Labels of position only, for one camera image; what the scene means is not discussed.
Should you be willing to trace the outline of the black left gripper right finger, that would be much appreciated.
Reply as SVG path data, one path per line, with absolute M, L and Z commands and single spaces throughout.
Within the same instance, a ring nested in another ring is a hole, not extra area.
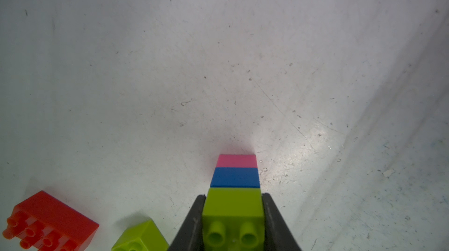
M 269 193 L 262 194 L 265 213 L 265 251 L 301 251 Z

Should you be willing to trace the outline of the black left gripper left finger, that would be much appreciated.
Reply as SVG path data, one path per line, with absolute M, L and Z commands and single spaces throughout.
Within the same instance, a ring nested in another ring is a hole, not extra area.
M 198 195 L 185 217 L 168 251 L 204 251 L 202 211 L 206 196 Z

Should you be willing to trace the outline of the blue small lego brick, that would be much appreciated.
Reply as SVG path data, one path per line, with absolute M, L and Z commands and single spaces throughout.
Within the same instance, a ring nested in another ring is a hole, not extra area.
M 216 168 L 211 187 L 260 188 L 256 168 Z

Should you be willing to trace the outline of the pink small lego brick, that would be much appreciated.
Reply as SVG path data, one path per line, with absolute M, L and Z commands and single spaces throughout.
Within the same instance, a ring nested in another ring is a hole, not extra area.
M 228 155 L 220 154 L 217 168 L 258 168 L 256 155 Z

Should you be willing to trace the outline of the red lego brick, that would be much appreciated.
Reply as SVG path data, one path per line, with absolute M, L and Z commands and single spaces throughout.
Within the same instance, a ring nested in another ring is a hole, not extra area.
M 95 221 L 40 191 L 14 207 L 2 235 L 19 238 L 23 249 L 84 251 L 98 228 Z

